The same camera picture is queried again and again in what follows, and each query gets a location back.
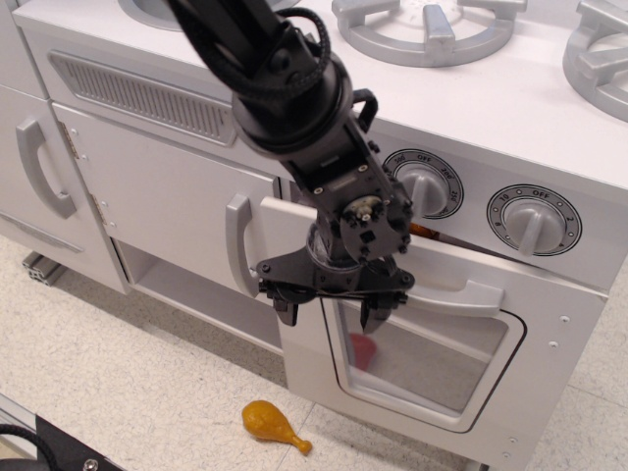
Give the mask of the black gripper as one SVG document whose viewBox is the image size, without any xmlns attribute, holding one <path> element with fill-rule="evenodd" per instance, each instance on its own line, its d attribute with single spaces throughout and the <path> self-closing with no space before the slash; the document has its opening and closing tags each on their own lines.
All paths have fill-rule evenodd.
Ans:
<svg viewBox="0 0 628 471">
<path fill-rule="evenodd" d="M 259 288 L 273 301 L 279 320 L 297 323 L 298 307 L 315 298 L 361 301 L 360 325 L 365 335 L 375 333 L 393 309 L 407 300 L 414 277 L 398 268 L 394 259 L 330 262 L 305 245 L 294 252 L 265 259 L 256 266 Z"/>
</svg>

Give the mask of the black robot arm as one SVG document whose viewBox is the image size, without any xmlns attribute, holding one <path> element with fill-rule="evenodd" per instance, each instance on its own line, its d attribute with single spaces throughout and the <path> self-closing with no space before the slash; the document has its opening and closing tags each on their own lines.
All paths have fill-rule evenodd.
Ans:
<svg viewBox="0 0 628 471">
<path fill-rule="evenodd" d="M 170 9 L 233 94 L 238 136 L 293 177 L 317 218 L 303 248 L 261 261 L 259 288 L 294 326 L 314 298 L 353 299 L 375 332 L 407 300 L 394 257 L 411 241 L 413 204 L 367 137 L 375 95 L 354 89 L 322 19 L 263 1 L 173 1 Z"/>
</svg>

